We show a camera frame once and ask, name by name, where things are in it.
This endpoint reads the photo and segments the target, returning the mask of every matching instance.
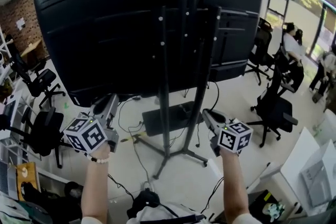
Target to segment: large monitor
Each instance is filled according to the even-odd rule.
[[[169,90],[197,85],[207,8],[222,8],[212,80],[244,73],[261,0],[34,0],[48,52],[74,104],[157,94],[153,9],[166,6]]]

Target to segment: white floor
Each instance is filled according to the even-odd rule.
[[[47,62],[47,68],[55,71],[51,60]],[[262,84],[258,86],[254,73],[248,73],[244,77],[219,82],[220,96],[216,106],[217,110],[223,111],[232,117],[249,122],[257,121],[259,117],[255,112],[250,111],[250,107],[256,104],[257,97],[265,90],[268,81],[262,76]],[[259,148],[261,143],[262,127],[256,126],[253,134],[252,143],[244,149],[240,155],[241,167],[244,174],[246,186],[250,185],[264,170],[266,164],[271,161],[283,163],[291,152],[299,132],[306,126],[313,133],[313,126],[318,122],[323,113],[323,104],[314,104],[311,100],[312,94],[308,91],[308,80],[304,80],[296,94],[286,92],[282,97],[289,100],[293,105],[293,116],[299,120],[292,133],[280,130],[282,135],[280,141],[276,141],[275,135],[269,133],[264,148]],[[192,101],[195,97],[195,89],[191,89],[187,98],[182,97],[181,92],[170,94],[170,105],[176,105],[187,101]],[[211,83],[210,89],[206,90],[202,108],[210,108],[217,97],[217,89]],[[35,101],[34,108],[38,111],[38,104],[43,98],[41,95]],[[158,109],[154,104],[155,98],[141,99],[140,101],[130,101],[122,109],[120,123],[124,128],[136,126],[142,121],[142,112]],[[65,115],[63,127],[72,118],[76,117],[80,111],[87,111],[75,106],[66,95],[55,96],[54,104],[57,112]],[[120,140],[130,138],[130,135],[122,131],[117,124],[118,117],[113,121],[113,126],[118,131]],[[171,133],[171,138],[179,135],[181,130]],[[200,124],[199,136],[201,146],[197,148],[196,130],[190,143],[190,150],[206,158],[214,158],[214,154],[209,146],[209,131],[205,123]],[[162,146],[162,136],[155,137],[143,136],[144,139],[153,144]],[[184,143],[182,135],[172,147],[172,152],[181,148]],[[162,157],[142,144],[136,145],[140,159],[148,170],[150,176],[153,175],[161,165]],[[222,169],[222,161],[214,159],[216,165]],[[44,157],[42,162],[37,161],[37,165],[50,172],[69,180],[84,184],[87,159],[82,153],[73,150],[63,150],[62,169],[56,167],[56,160],[53,155]],[[141,189],[141,184],[146,181],[144,170],[139,164],[135,155],[132,140],[120,142],[117,152],[112,154],[109,163],[109,173],[116,181],[122,183],[133,195],[137,195]],[[169,160],[164,168],[160,179],[153,181],[154,190],[158,193],[162,201],[180,202],[194,210],[201,211],[207,202],[216,182],[217,175],[213,172],[210,165],[204,168],[201,163],[194,161],[187,156],[177,156]],[[109,180],[108,198],[110,213],[114,223],[125,223],[127,221],[126,210],[131,207],[132,200],[126,195],[124,190]],[[205,211],[207,216],[212,213],[216,215],[223,211],[223,189],[218,189],[216,195],[211,200],[210,209]]]

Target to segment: office chair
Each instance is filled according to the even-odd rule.
[[[20,129],[9,127],[11,130],[23,137],[21,140],[23,143],[30,146],[34,153],[40,154],[45,157],[51,153],[51,150],[55,150],[56,163],[58,168],[62,168],[59,161],[59,146],[71,147],[62,139],[63,133],[60,132],[60,128],[63,122],[63,114],[55,112],[55,108],[51,107],[48,112],[41,111],[37,114],[34,123],[30,121],[31,109],[27,107],[23,116],[22,123],[27,123],[30,127],[30,133],[21,131]]]
[[[36,79],[31,81],[30,76],[27,74],[25,66],[18,62],[15,58],[10,59],[10,67],[13,71],[17,72],[19,76],[23,79],[23,82],[27,84],[28,89],[33,97],[39,97],[42,92],[45,93],[45,97],[39,104],[39,108],[42,109],[42,104],[45,101],[49,101],[50,107],[52,107],[51,97],[53,95],[62,94],[65,96],[63,91],[55,91],[56,88],[60,88],[59,84],[56,84],[51,90],[48,87],[56,79],[56,74],[50,69],[45,69],[41,74],[36,70]]]
[[[261,85],[260,73],[265,75],[268,80],[271,80],[267,73],[259,69],[259,66],[272,65],[272,57],[267,54],[268,46],[272,39],[271,31],[272,27],[270,26],[270,23],[261,18],[254,40],[256,50],[254,52],[251,51],[249,56],[249,60],[253,65],[248,63],[247,65],[251,67],[251,69],[245,71],[245,73],[255,72],[257,74],[259,86]]]
[[[254,109],[257,111],[257,114],[261,117],[261,121],[248,122],[247,124],[264,126],[263,142],[260,144],[260,147],[264,146],[267,132],[270,130],[274,131],[278,135],[277,140],[280,140],[281,134],[277,129],[290,133],[293,125],[298,124],[298,120],[292,117],[292,104],[278,94],[280,86],[290,87],[281,82],[281,72],[277,65],[275,65],[271,86],[267,86],[266,91],[258,97],[258,104],[250,108],[251,111]]]

